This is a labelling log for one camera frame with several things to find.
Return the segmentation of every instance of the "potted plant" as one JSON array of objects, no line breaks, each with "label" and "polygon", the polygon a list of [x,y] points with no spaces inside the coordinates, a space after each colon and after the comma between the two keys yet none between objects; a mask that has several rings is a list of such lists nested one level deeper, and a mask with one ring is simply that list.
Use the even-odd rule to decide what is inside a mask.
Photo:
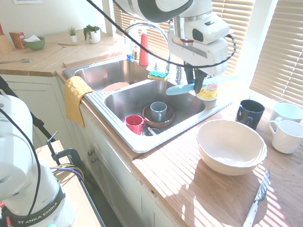
[{"label": "potted plant", "polygon": [[101,31],[101,29],[98,26],[87,25],[83,29],[85,40],[87,39],[87,36],[89,35],[89,42],[91,44],[99,43],[100,39],[101,39],[100,31]]},{"label": "potted plant", "polygon": [[71,41],[72,41],[73,43],[77,42],[76,28],[73,27],[73,26],[70,26],[70,27],[68,28],[68,33],[69,33],[70,36],[71,36]]}]

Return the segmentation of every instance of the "green bowl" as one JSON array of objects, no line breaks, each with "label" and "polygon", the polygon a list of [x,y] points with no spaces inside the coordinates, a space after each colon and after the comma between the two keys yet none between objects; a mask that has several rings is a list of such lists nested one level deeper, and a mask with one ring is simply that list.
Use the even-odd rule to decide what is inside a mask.
[{"label": "green bowl", "polygon": [[32,49],[33,51],[42,50],[45,46],[45,38],[40,37],[40,36],[38,36],[38,38],[41,39],[41,40],[40,41],[34,41],[34,42],[24,41],[24,43],[26,44],[26,46],[29,49]]}]

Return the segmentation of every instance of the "franka emika robot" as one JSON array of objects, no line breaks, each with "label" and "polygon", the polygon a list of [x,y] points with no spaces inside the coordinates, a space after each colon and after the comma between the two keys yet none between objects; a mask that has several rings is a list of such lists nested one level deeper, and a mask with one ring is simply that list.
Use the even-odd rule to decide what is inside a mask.
[{"label": "franka emika robot", "polygon": [[[91,0],[87,1],[110,20]],[[184,60],[187,82],[195,84],[196,93],[205,74],[216,76],[226,70],[230,58],[225,40],[229,25],[212,12],[211,0],[115,0],[115,3],[145,21],[161,23],[172,19],[169,50]],[[0,95],[0,109],[0,201],[4,203],[0,227],[72,226],[76,216],[73,201],[65,196],[49,166],[43,160],[37,162],[34,155],[28,107],[18,98]]]}]

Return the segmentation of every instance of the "stainless steel sink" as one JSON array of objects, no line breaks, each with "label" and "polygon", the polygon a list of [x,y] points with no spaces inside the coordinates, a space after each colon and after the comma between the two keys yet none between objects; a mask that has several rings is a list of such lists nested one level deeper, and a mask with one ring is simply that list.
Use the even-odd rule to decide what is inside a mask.
[{"label": "stainless steel sink", "polygon": [[121,122],[125,122],[125,118],[129,115],[140,114],[142,116],[143,108],[147,105],[156,101],[164,102],[175,112],[172,123],[161,128],[167,130],[205,110],[204,102],[190,93],[178,96],[166,95],[166,89],[171,86],[173,84],[169,82],[153,80],[131,89],[115,92],[109,95],[104,103]]},{"label": "stainless steel sink", "polygon": [[[85,97],[134,152],[146,153],[231,104],[230,100],[221,99],[204,102],[190,93],[167,96],[166,89],[171,86],[167,81],[144,80],[117,91],[92,92]],[[125,118],[131,114],[142,115],[143,108],[154,101],[163,101],[174,109],[172,123],[160,128],[155,136],[133,133],[127,128]]]},{"label": "stainless steel sink", "polygon": [[95,91],[101,91],[106,86],[127,82],[133,84],[147,79],[149,73],[144,67],[131,61],[108,60],[91,65],[64,70],[68,77],[79,76]]},{"label": "stainless steel sink", "polygon": [[[225,96],[211,102],[204,102],[191,93],[167,96],[166,89],[173,86],[172,83],[147,79],[148,71],[130,61],[115,59],[63,72],[67,77],[81,76],[95,90],[86,94],[86,99],[136,153],[150,151],[232,103]],[[128,82],[130,85],[101,92],[107,85],[117,82]],[[163,101],[173,108],[175,118],[171,124],[154,129],[157,133],[154,136],[147,136],[147,127],[142,135],[127,128],[127,116],[142,115],[143,108],[155,101]]]}]

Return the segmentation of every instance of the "succulent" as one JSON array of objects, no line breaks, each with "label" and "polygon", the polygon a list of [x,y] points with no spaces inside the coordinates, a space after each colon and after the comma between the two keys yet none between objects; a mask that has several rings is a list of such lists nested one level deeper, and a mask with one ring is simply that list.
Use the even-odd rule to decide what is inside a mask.
[{"label": "succulent", "polygon": [[76,28],[73,27],[73,26],[70,26],[70,27],[68,28],[68,33],[70,34],[70,36],[76,35]]},{"label": "succulent", "polygon": [[84,38],[85,38],[85,40],[87,39],[87,34],[89,34],[89,39],[91,39],[90,33],[91,33],[91,32],[97,33],[97,31],[98,31],[99,29],[100,29],[100,28],[99,28],[98,26],[90,26],[90,25],[87,25],[87,26],[83,29],[83,33],[84,33]]}]

